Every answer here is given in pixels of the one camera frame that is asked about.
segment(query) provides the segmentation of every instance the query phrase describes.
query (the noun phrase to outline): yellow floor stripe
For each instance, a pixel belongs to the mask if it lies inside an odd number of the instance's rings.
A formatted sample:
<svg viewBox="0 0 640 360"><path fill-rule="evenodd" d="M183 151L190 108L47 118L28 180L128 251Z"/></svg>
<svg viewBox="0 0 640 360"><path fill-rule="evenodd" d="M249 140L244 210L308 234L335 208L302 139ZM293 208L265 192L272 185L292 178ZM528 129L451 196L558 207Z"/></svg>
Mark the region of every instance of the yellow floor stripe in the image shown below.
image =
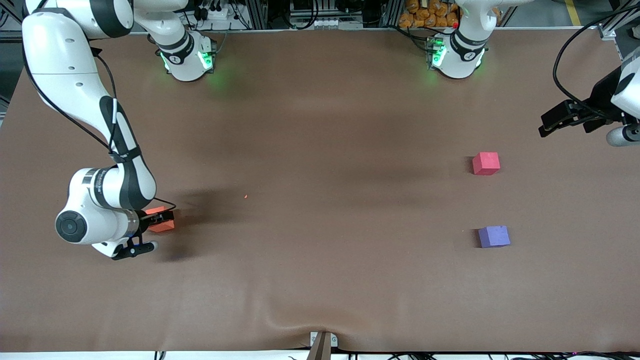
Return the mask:
<svg viewBox="0 0 640 360"><path fill-rule="evenodd" d="M580 26L580 18L578 17L578 12L575 11L575 6L573 5L573 0L564 0L566 4L566 11L569 12L569 17L571 18L571 23L573 26Z"/></svg>

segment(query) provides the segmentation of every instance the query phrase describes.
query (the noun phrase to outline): pink cube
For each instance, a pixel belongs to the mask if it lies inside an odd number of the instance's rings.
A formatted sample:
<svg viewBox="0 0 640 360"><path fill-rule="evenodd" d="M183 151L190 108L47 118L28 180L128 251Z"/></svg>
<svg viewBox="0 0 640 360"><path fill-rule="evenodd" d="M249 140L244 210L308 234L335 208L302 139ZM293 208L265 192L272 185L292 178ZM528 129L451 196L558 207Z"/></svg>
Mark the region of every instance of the pink cube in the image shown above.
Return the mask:
<svg viewBox="0 0 640 360"><path fill-rule="evenodd" d="M497 152L479 152L474 160L475 175L494 175L500 170L500 160Z"/></svg>

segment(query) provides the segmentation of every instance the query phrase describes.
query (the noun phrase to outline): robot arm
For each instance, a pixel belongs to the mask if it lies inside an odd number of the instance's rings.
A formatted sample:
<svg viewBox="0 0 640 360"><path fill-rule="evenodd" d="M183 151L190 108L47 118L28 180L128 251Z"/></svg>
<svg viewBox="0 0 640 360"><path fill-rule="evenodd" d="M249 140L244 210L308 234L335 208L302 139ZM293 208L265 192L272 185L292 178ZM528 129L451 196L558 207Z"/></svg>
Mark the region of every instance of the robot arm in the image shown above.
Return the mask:
<svg viewBox="0 0 640 360"><path fill-rule="evenodd" d="M541 116L541 137L567 126L582 124L586 133L613 122L621 122L607 133L611 146L640 145L640 47L622 65L602 78L582 103L565 100Z"/></svg>
<svg viewBox="0 0 640 360"><path fill-rule="evenodd" d="M126 35L132 24L127 0L49 0L22 23L28 72L45 103L99 131L116 162L74 174L56 231L113 259L154 250L155 243L134 246L131 238L164 216L141 211L156 182L124 110L100 81L87 40Z"/></svg>
<svg viewBox="0 0 640 360"><path fill-rule="evenodd" d="M136 0L136 22L149 32L160 48L164 67L180 81L198 79L213 71L214 44L197 31L186 31L174 11L183 9L188 0Z"/></svg>
<svg viewBox="0 0 640 360"><path fill-rule="evenodd" d="M462 10L460 25L446 34L437 34L442 45L436 49L432 66L454 79L471 75L480 66L484 46L496 27L493 8L516 6L533 0L456 0Z"/></svg>

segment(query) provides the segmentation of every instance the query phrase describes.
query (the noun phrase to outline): power strip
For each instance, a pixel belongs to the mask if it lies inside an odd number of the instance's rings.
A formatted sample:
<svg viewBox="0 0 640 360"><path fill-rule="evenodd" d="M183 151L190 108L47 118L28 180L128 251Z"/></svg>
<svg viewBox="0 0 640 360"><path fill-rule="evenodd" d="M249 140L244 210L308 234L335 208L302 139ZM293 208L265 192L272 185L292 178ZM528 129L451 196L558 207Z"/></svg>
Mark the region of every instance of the power strip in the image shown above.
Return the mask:
<svg viewBox="0 0 640 360"><path fill-rule="evenodd" d="M227 17L229 15L229 8L228 5L222 6L222 10L220 11L214 11L214 10L210 10L209 11L209 20L226 20Z"/></svg>

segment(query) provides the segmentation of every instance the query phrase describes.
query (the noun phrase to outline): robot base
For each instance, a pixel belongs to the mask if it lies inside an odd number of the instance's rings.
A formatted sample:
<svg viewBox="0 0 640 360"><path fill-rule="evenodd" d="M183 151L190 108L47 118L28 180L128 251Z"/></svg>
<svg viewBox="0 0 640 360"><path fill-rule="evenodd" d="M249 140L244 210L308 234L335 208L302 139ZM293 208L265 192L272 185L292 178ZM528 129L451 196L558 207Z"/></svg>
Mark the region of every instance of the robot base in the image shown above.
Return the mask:
<svg viewBox="0 0 640 360"><path fill-rule="evenodd" d="M430 69L437 69L443 75L453 79L463 79L473 74L480 66L484 49L471 61L463 61L460 55L452 50L451 36L449 34L437 34L430 38L427 49L433 52L427 53L427 64Z"/></svg>
<svg viewBox="0 0 640 360"><path fill-rule="evenodd" d="M194 50L182 64L174 64L164 58L164 68L167 74L173 75L180 81L194 81L204 74L212 74L216 62L218 44L211 38L190 31L195 41Z"/></svg>

